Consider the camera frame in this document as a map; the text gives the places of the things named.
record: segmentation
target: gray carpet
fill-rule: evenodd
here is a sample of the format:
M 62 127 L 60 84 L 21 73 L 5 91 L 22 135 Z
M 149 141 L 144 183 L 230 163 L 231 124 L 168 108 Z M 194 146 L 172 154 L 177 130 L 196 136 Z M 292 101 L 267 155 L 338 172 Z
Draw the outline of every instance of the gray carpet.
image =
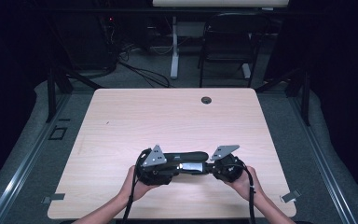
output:
M 273 41 L 267 41 L 265 48 L 261 51 L 253 87 L 262 84 L 262 75 L 272 45 Z M 126 63 L 161 73 L 165 77 L 169 76 L 171 54 L 158 55 L 153 52 L 134 50 L 130 52 L 129 56 Z M 183 50 L 179 61 L 179 78 L 170 80 L 172 85 L 176 88 L 198 87 L 199 70 L 197 69 L 197 62 L 198 57 L 196 55 Z M 53 124 L 59 128 L 66 128 L 66 133 L 62 140 L 48 140 L 51 132 L 45 136 L 45 141 L 41 144 L 40 154 L 37 155 L 32 171 L 27 175 L 21 190 L 15 195 L 13 203 L 3 213 L 1 219 L 3 223 L 61 222 L 61 220 L 51 220 L 47 217 L 48 204 L 41 203 L 41 201 L 44 197 L 54 193 L 58 185 L 92 96 L 92 90 L 89 87 L 75 79 L 71 81 L 75 91 L 69 97 L 68 102 Z M 94 78 L 93 81 L 106 88 L 151 88 L 151 85 L 142 77 L 121 65 L 112 74 Z M 293 217 L 293 220 L 310 221 L 315 224 L 342 223 L 339 212 L 316 166 L 312 146 L 304 132 L 302 121 L 296 117 L 298 111 L 293 107 L 293 103 L 296 104 L 296 99 L 286 98 L 282 93 L 282 87 L 284 87 L 284 84 L 269 93 L 260 93 L 258 97 L 289 188 L 291 190 L 298 189 L 302 193 L 297 199 L 297 214 Z M 46 83 L 42 83 L 35 90 L 38 99 L 34 112 L 0 173 L 0 199 L 22 160 L 30 150 L 33 150 L 39 134 L 46 127 L 45 120 L 48 112 Z M 311 95 L 310 122 L 310 128 L 315 133 L 358 223 L 358 186 L 329 142 L 319 101 L 314 94 Z M 257 223 L 267 222 L 260 218 Z

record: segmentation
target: black device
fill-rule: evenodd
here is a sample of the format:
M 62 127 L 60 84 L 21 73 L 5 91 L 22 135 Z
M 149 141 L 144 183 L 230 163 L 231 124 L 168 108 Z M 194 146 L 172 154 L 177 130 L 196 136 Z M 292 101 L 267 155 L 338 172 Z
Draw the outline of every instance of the black device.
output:
M 172 178 L 179 174 L 207 175 L 216 179 L 234 182 L 244 169 L 244 163 L 231 152 L 240 146 L 218 147 L 211 161 L 207 153 L 202 151 L 187 153 L 163 153 L 159 146 L 144 150 L 136 164 L 139 181 L 146 185 L 168 185 Z

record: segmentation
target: dark background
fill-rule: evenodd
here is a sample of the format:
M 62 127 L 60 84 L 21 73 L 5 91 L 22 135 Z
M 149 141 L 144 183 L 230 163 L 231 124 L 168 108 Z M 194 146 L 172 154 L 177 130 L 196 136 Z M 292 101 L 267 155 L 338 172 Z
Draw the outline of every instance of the dark background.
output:
M 80 29 L 78 35 L 85 41 L 85 50 L 98 51 L 100 58 L 93 61 L 69 52 L 70 42 L 65 46 L 55 38 L 55 32 L 64 32 L 62 21 L 55 21 L 52 28 L 38 15 L 24 11 L 23 2 L 0 0 L 0 169 L 32 112 L 34 87 L 47 79 L 53 64 L 100 69 L 109 67 L 114 57 L 101 42 L 103 32 L 87 36 L 89 29 L 100 29 L 95 27 L 99 21 L 91 21 L 92 27 L 83 27 L 84 34 Z M 331 17 L 322 23 L 285 20 L 266 78 L 287 73 L 314 53 L 309 67 L 311 88 L 321 99 L 334 148 L 358 183 L 358 1 L 344 0 L 333 7 L 325 1 L 299 2 L 303 5 L 291 5 L 292 10 L 325 10 Z M 87 45 L 96 40 L 99 47 Z

